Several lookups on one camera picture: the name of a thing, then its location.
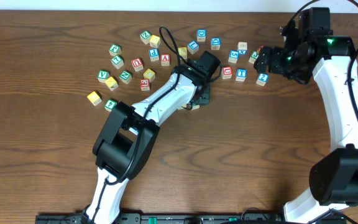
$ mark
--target wooden table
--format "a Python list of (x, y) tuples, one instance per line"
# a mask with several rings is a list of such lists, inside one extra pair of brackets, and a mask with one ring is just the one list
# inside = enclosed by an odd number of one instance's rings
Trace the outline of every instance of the wooden table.
[[(183, 12), (0, 11), (0, 223), (33, 223), (39, 213), (82, 210), (96, 186), (92, 146), (108, 112), (86, 98), (93, 90), (128, 105), (148, 97), (175, 65), (150, 62), (139, 34), (167, 26), (179, 46), (208, 30), (190, 55), (213, 51), (224, 64), (238, 41), (249, 53), (245, 83), (218, 80), (211, 103), (177, 111), (161, 127), (150, 159), (125, 191), (121, 207), (145, 213), (239, 213), (248, 207), (278, 210), (308, 187), (311, 166), (329, 153), (323, 101), (314, 81), (302, 86), (271, 74), (262, 87), (248, 62), (261, 45), (282, 46), (279, 27), (291, 14)], [(337, 35), (358, 45), (358, 14), (332, 15)], [(149, 92), (134, 73), (129, 85), (109, 91), (96, 76), (110, 63), (112, 43), (122, 46), (124, 68), (141, 57), (157, 72)], [(161, 44), (160, 53), (170, 53)], [(346, 210), (358, 221), (358, 207)]]

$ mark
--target black cable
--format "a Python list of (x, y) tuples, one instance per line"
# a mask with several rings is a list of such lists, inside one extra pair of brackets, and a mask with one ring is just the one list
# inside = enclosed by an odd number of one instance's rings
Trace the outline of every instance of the black cable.
[(245, 210), (245, 211), (241, 214), (241, 220), (244, 220), (244, 219), (245, 219), (245, 214), (249, 213), (249, 210), (257, 210), (259, 213), (261, 213), (261, 214), (264, 216), (264, 218), (265, 218), (266, 220), (269, 220), (269, 219), (265, 216), (265, 214), (264, 214), (259, 208), (256, 208), (256, 207), (247, 208), (247, 210)]

